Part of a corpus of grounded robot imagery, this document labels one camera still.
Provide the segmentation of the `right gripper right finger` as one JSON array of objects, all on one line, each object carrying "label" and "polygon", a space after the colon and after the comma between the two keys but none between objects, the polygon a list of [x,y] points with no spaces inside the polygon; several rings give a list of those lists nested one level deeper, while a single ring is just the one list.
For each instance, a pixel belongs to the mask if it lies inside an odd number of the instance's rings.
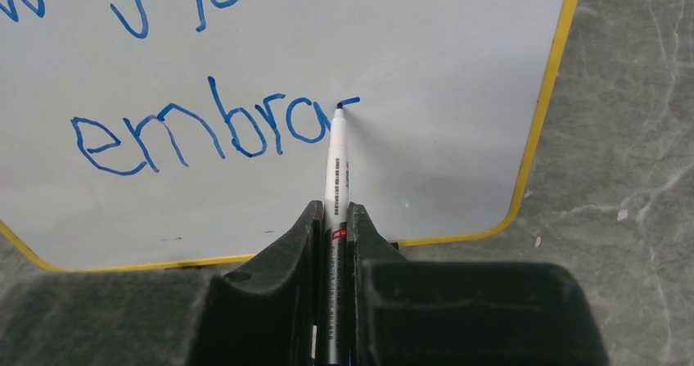
[{"label": "right gripper right finger", "polygon": [[407,259],[348,213],[355,365],[607,365],[582,287],[557,264]]}]

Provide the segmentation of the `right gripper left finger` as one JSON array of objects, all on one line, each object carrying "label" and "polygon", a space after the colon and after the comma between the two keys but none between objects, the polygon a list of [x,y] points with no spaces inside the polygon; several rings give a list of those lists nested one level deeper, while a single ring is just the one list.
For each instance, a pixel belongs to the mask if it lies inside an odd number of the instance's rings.
[{"label": "right gripper left finger", "polygon": [[323,204],[253,258],[211,279],[188,365],[311,365]]}]

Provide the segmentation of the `white marker pen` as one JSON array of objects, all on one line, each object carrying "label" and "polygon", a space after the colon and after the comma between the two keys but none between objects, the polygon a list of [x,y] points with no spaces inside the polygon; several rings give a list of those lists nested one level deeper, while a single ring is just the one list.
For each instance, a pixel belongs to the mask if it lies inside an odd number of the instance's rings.
[{"label": "white marker pen", "polygon": [[316,343],[316,365],[347,365],[345,333],[345,255],[349,209],[349,150],[345,102],[331,122],[322,223],[322,283]]}]

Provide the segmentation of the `whiteboard with yellow frame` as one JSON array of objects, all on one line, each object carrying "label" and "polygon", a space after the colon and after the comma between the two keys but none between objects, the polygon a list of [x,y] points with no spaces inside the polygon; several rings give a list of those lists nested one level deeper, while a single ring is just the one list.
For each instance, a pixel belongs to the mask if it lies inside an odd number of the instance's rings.
[{"label": "whiteboard with yellow frame", "polygon": [[1,233],[52,270],[244,260],[323,197],[407,246],[515,217],[578,0],[1,0]]}]

